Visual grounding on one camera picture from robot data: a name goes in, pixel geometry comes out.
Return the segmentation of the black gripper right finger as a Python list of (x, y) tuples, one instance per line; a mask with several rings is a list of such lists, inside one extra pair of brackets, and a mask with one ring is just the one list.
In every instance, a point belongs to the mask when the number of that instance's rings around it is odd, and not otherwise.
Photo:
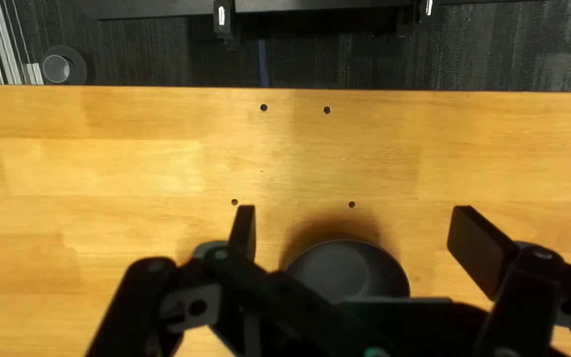
[(551, 249), (510, 239), (474, 207), (454, 207), (448, 253), (492, 302), (480, 357), (557, 357), (557, 326), (571, 332), (571, 264)]

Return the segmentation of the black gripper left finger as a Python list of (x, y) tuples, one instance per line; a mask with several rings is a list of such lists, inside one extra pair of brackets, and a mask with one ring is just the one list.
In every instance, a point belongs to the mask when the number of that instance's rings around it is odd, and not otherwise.
[(179, 264), (133, 263), (103, 314), (85, 357), (175, 357), (191, 330), (210, 330), (234, 357), (393, 357), (393, 340), (361, 306), (333, 304), (286, 268), (256, 263), (256, 211), (240, 207), (230, 237)]

